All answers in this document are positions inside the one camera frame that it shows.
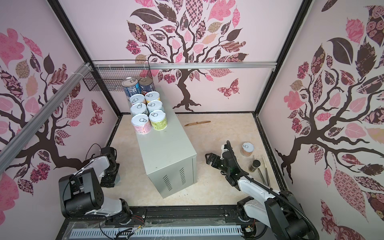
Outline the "pale blue labelled can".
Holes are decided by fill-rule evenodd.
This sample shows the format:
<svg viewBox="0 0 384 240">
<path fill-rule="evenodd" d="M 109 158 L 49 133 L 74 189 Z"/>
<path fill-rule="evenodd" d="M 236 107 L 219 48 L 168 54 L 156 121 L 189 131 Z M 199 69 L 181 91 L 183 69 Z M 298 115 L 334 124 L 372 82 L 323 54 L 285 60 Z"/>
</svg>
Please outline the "pale blue labelled can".
<svg viewBox="0 0 384 240">
<path fill-rule="evenodd" d="M 152 113 L 152 112 L 157 111 L 157 110 L 165 112 L 163 103 L 159 100 L 154 100 L 154 101 L 147 103 L 147 109 L 148 109 L 149 113 Z"/>
</svg>

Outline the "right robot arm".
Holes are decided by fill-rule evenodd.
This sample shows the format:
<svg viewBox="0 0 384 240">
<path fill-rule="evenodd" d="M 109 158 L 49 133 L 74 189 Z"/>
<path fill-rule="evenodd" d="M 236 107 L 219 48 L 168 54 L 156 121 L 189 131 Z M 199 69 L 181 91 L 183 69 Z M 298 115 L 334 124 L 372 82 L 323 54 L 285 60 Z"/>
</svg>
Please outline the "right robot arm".
<svg viewBox="0 0 384 240">
<path fill-rule="evenodd" d="M 278 240 L 318 240 L 315 225 L 290 191 L 276 191 L 256 181 L 239 165 L 231 143 L 222 145 L 221 155 L 205 155 L 207 165 L 220 170 L 227 182 L 248 195 L 238 202 L 242 221 L 257 220 L 270 228 Z"/>
</svg>

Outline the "white green labelled can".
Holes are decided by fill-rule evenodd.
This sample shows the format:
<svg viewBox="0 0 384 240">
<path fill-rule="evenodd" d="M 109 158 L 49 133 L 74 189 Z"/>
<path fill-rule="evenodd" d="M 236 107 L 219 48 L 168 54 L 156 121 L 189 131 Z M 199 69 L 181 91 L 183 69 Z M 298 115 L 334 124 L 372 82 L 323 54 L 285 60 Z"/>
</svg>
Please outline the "white green labelled can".
<svg viewBox="0 0 384 240">
<path fill-rule="evenodd" d="M 136 115 L 140 115 L 140 114 L 145 114 L 147 116 L 149 115 L 147 105 L 144 103 L 134 104 L 131 106 L 130 110 L 131 110 L 132 116 L 136 116 Z"/>
</svg>

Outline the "dark red labelled can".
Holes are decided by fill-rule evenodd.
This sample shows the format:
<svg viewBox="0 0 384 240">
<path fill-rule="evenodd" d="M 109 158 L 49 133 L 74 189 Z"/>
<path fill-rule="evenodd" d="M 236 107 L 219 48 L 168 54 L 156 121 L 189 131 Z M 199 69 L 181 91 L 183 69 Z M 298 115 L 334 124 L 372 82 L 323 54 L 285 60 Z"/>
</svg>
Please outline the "dark red labelled can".
<svg viewBox="0 0 384 240">
<path fill-rule="evenodd" d="M 143 95 L 156 90 L 153 79 L 150 77 L 141 78 L 139 86 Z"/>
</svg>

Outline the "orange labelled can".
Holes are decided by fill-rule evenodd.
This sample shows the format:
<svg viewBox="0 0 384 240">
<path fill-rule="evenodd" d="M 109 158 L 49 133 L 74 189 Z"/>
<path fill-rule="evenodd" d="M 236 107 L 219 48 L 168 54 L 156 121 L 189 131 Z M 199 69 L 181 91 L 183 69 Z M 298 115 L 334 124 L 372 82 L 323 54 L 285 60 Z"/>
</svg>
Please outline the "orange labelled can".
<svg viewBox="0 0 384 240">
<path fill-rule="evenodd" d="M 250 142 L 244 142 L 241 146 L 241 154 L 244 157 L 250 157 L 254 151 L 254 145 Z"/>
</svg>

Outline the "yellow labelled can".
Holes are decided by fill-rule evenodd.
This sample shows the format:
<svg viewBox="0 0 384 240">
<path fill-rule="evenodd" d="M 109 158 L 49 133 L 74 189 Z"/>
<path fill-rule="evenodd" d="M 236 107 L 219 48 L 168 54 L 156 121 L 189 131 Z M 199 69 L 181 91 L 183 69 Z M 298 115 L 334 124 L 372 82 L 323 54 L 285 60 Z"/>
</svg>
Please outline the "yellow labelled can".
<svg viewBox="0 0 384 240">
<path fill-rule="evenodd" d="M 152 102 L 152 101 L 160 101 L 160 94 L 156 91 L 152 91 L 152 92 L 148 92 L 146 93 L 145 95 L 145 100 L 148 103 Z"/>
</svg>

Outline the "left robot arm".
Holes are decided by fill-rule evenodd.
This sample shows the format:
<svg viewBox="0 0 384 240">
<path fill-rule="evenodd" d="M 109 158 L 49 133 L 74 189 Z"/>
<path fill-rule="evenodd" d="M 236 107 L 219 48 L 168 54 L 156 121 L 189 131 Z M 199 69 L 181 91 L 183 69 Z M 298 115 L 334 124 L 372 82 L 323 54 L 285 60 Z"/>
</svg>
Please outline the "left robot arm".
<svg viewBox="0 0 384 240">
<path fill-rule="evenodd" d="M 104 147 L 100 155 L 91 157 L 88 164 L 59 180 L 60 206 L 65 218 L 102 216 L 109 224 L 126 225 L 132 211 L 123 199 L 110 199 L 103 188 L 113 188 L 120 181 L 117 150 Z"/>
</svg>

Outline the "pink labelled can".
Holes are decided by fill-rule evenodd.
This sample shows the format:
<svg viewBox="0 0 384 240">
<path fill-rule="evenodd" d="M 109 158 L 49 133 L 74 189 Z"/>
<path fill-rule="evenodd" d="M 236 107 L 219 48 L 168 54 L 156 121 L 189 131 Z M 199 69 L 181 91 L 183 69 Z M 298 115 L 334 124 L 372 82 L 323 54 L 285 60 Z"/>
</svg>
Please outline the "pink labelled can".
<svg viewBox="0 0 384 240">
<path fill-rule="evenodd" d="M 132 95 L 129 99 L 130 104 L 133 106 L 135 104 L 147 104 L 147 101 L 145 99 L 145 96 L 142 94 L 135 94 Z"/>
<path fill-rule="evenodd" d="M 152 130 L 149 117 L 146 114 L 138 114 L 132 117 L 131 123 L 139 135 L 146 135 Z"/>
</svg>

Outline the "large blue labelled can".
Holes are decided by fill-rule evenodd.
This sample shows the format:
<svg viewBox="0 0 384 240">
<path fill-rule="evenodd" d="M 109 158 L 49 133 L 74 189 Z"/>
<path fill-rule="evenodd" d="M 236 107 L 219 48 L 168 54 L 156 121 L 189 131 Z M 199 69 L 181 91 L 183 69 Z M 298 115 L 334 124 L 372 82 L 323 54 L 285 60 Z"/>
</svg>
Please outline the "large blue labelled can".
<svg viewBox="0 0 384 240">
<path fill-rule="evenodd" d="M 122 87 L 128 99 L 133 95 L 141 94 L 139 81 L 136 78 L 133 78 L 133 77 L 125 78 L 122 81 Z"/>
</svg>

